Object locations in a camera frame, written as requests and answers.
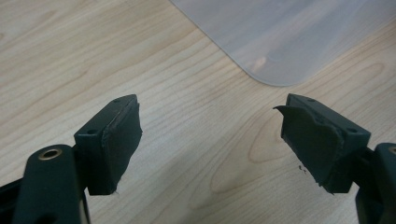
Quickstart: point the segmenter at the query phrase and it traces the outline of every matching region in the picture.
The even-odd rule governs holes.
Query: wood grain
[[[171,3],[0,1],[0,185],[34,151],[136,93],[143,137],[92,223],[357,223],[356,187],[331,195],[279,137],[289,92],[396,142],[396,21],[304,84],[247,76]]]

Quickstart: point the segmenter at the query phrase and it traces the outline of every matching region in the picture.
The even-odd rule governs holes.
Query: transparent plastic sheet
[[[289,86],[396,17],[395,0],[171,0],[242,69]]]

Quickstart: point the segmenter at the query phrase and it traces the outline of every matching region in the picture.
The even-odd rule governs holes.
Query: light wood tabletop
[[[358,223],[357,186],[327,193],[280,138],[290,92],[372,132],[369,147],[396,142],[396,21],[278,88],[166,0],[1,0],[0,185],[135,93],[143,136],[117,193],[88,197],[92,223]]]

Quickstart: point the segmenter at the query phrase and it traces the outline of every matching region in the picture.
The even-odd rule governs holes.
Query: wooden table
[[[143,137],[117,193],[89,197],[92,223],[357,223],[357,187],[327,193],[279,137],[272,108],[289,92],[371,131],[369,147],[395,142],[396,21],[304,84],[276,88],[165,0],[2,0],[0,185],[135,93]]]

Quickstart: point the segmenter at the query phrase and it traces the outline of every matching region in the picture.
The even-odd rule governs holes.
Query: wooden surface
[[[289,92],[396,142],[396,21],[304,84],[247,76],[165,0],[0,1],[0,185],[36,150],[136,93],[142,141],[92,223],[357,223],[279,137]]]

